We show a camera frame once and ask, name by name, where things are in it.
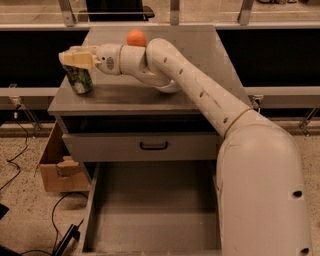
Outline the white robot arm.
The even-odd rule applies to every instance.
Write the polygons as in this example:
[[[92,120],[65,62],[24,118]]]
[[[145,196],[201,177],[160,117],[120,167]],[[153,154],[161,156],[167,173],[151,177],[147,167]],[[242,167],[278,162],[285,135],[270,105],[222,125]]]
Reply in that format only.
[[[73,46],[62,65],[182,89],[223,143],[216,193],[223,256],[313,256],[301,157],[292,136],[191,64],[170,42]]]

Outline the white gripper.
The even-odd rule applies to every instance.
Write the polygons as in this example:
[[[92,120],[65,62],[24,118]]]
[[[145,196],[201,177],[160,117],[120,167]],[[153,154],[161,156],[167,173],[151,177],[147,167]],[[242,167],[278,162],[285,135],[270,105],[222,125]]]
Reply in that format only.
[[[120,75],[121,45],[103,44],[99,46],[71,46],[58,57],[62,65],[81,69],[93,69],[95,66],[105,73]]]

